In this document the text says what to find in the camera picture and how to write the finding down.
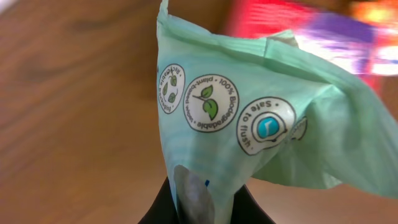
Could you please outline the orange juice carton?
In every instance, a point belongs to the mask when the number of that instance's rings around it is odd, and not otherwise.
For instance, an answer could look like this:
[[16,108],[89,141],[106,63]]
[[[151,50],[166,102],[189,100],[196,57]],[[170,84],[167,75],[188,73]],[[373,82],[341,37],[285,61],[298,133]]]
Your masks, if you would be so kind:
[[368,0],[352,3],[353,17],[379,27],[397,28],[397,0]]

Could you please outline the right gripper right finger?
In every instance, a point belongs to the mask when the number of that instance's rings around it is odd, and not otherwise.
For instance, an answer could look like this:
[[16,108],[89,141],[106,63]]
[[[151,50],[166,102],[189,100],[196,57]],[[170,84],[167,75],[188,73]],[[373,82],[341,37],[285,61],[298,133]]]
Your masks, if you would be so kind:
[[246,185],[234,195],[230,224],[275,224],[275,221],[259,206]]

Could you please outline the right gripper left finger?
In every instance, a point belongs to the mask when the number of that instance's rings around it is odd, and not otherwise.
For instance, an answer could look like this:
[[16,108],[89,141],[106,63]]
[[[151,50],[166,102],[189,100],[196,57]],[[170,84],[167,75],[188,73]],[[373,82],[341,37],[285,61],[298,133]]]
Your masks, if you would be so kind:
[[153,204],[138,224],[179,224],[168,178],[164,180]]

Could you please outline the red purple snack bag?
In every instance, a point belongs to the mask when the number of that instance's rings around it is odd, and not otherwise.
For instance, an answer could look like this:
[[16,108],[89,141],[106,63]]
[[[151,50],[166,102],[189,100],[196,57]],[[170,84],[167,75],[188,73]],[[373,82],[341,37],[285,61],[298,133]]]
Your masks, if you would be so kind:
[[357,75],[376,92],[382,77],[397,76],[397,28],[379,27],[325,7],[325,1],[233,1],[226,34],[260,38],[284,30],[298,46]]

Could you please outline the teal snack packet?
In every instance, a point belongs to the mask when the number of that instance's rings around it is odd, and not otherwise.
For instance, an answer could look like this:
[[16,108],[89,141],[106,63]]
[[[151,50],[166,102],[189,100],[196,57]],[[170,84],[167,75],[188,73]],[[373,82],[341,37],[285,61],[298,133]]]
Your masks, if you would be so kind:
[[157,16],[159,129],[184,223],[229,223],[251,177],[397,198],[397,123],[359,78],[284,31],[213,34]]

